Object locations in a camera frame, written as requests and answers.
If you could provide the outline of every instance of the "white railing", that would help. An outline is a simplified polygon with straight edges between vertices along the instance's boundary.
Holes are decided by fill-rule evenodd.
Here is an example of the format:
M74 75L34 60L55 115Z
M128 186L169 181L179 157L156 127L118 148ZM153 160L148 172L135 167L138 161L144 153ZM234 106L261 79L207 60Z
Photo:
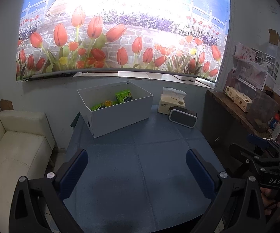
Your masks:
M36 12L39 12L40 10L43 10L43 9L44 9L44 12L42 13L40 19L44 18L45 15L46 15L47 7L48 7L48 2L49 2L49 0L42 0L42 1L38 2L38 3L33 4L33 5L30 5L30 3L28 3L27 8L25 8L24 10L21 11L21 13L26 12L26 14L25 14L23 17L21 17L21 19L28 19L28 18L29 18L29 15L35 14ZM38 10L38 9L37 9L38 6L39 6L40 4L42 4L42 3L45 3L45 6L44 6L43 8L40 8L40 9ZM33 12L31 12L31 13L29 13L30 9L31 9L31 8L34 8L34 7L36 8L36 10L33 11Z
M194 6L194 1L193 0L191 1L191 3L183 3L183 4L190 7L190 15L191 15L191 17L193 17L193 10L198 10L198 11L200 11L200 17L201 18L203 18L203 16L202 16L203 14L205 14L205 15L207 15L209 17L208 24L210 26L213 25L215 27L223 29L223 34L219 35L218 39L220 39L219 37L221 37L221 43L224 43L224 37L226 35L227 20L225 22L222 22L220 19L218 19L218 18L216 18L216 17L214 17L212 15L212 10L210 11L210 13L208 13L208 12L204 11L203 9L201 9L201 8L199 8L197 6ZM213 23L212 19L215 19L218 22L218 24Z

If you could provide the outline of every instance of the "blue gripper pad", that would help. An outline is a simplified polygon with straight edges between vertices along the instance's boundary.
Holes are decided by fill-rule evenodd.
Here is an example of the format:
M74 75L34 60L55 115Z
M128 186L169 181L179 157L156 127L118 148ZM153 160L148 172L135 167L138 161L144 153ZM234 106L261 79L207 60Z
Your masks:
M84 169L88 163L87 151L82 150L74 162L69 166L60 182L58 183L58 196L63 201L70 197L72 191L74 190L79 178L81 177Z
M267 140L262 139L260 137L254 136L252 134L249 134L247 136L247 140L249 143L252 143L254 145L256 145L257 147L260 147L262 149L267 149L269 147L269 144L267 142Z
M214 200L217 195L215 192L216 184L198 157L191 149L188 150L186 153L186 164L192 172L204 196L208 199Z

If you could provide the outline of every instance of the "plastic storage box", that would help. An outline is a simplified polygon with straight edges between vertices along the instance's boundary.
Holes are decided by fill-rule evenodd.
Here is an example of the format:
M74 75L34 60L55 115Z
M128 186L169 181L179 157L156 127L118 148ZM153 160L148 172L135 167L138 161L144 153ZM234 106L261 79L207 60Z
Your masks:
M115 94L126 89L130 90L133 100L95 111L89 109L106 100L115 101ZM78 94L80 113L94 137L149 118L153 102L151 93L129 81L79 89Z

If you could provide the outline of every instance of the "yellow tulip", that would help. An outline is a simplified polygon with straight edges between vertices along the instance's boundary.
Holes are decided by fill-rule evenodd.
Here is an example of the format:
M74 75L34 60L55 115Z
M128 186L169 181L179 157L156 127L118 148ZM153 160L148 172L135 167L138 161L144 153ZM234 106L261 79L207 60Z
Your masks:
M68 58L67 57L61 57L59 59L60 65L66 65L68 63Z
M190 50L191 55L194 55L197 52L197 50L195 48Z

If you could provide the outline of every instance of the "black speaker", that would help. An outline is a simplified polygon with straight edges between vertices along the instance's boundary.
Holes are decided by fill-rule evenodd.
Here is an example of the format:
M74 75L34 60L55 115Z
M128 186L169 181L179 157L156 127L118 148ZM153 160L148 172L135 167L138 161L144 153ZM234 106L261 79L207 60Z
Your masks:
M169 120L189 128L194 128L198 119L196 112L174 106L170 111Z

